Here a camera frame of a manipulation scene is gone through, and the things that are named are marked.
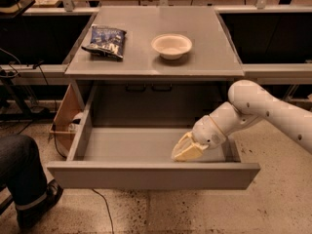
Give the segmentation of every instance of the speckled floor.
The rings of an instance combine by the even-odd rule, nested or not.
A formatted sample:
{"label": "speckled floor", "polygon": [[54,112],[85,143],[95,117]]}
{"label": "speckled floor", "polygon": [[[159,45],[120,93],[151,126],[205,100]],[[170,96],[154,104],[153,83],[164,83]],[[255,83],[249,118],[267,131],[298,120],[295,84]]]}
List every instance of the speckled floor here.
{"label": "speckled floor", "polygon": [[[25,123],[2,126],[1,136]],[[43,165],[61,160],[50,124],[31,124]],[[261,121],[235,139],[244,162],[261,171],[247,190],[119,191],[99,189],[114,233],[312,233],[312,155]],[[0,216],[1,233],[20,233],[14,204]],[[112,233],[105,201],[90,189],[65,189],[58,204],[29,233]]]}

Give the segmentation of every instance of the drawer handle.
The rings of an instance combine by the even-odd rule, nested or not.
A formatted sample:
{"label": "drawer handle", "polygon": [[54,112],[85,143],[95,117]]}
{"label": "drawer handle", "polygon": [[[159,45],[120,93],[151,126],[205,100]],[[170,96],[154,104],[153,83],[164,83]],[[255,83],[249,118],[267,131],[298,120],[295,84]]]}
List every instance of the drawer handle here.
{"label": "drawer handle", "polygon": [[158,85],[152,84],[152,91],[154,92],[170,92],[173,89],[173,85]]}
{"label": "drawer handle", "polygon": [[146,85],[129,85],[126,86],[127,92],[135,92],[135,93],[142,93],[146,90]]}

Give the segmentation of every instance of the bowl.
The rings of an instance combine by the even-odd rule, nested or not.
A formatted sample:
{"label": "bowl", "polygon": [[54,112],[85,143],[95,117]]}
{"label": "bowl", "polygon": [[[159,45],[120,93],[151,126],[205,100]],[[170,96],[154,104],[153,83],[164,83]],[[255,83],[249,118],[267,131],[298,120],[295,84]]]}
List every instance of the bowl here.
{"label": "bowl", "polygon": [[186,36],[179,34],[156,36],[151,44],[164,59],[179,59],[192,48],[192,42]]}

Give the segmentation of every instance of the gray tabletop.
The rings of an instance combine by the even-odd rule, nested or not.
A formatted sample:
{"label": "gray tabletop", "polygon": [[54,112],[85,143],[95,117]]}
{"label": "gray tabletop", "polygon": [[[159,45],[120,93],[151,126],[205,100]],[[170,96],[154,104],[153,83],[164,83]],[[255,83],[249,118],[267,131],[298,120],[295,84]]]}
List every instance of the gray tabletop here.
{"label": "gray tabletop", "polygon": [[[94,56],[79,48],[66,74],[105,77],[241,77],[244,75],[213,7],[101,7],[94,24],[127,31],[122,61]],[[188,37],[191,51],[165,60],[151,47],[154,37],[175,33]],[[91,40],[89,29],[82,45]]]}

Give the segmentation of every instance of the concrete floor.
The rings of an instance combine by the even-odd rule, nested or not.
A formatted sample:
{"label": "concrete floor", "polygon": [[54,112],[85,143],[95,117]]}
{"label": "concrete floor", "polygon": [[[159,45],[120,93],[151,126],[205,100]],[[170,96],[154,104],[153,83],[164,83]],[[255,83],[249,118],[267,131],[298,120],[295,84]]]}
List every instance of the concrete floor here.
{"label": "concrete floor", "polygon": [[[0,135],[25,125],[3,125]],[[49,129],[50,124],[31,124],[22,132],[36,139],[44,166],[62,159],[48,141]],[[247,190],[99,189],[107,199],[114,233],[312,233],[312,155],[265,121],[235,133],[235,139],[243,162],[261,166]],[[1,233],[20,233],[14,204],[0,216],[0,226]],[[90,189],[65,189],[29,233],[112,232],[99,195]]]}

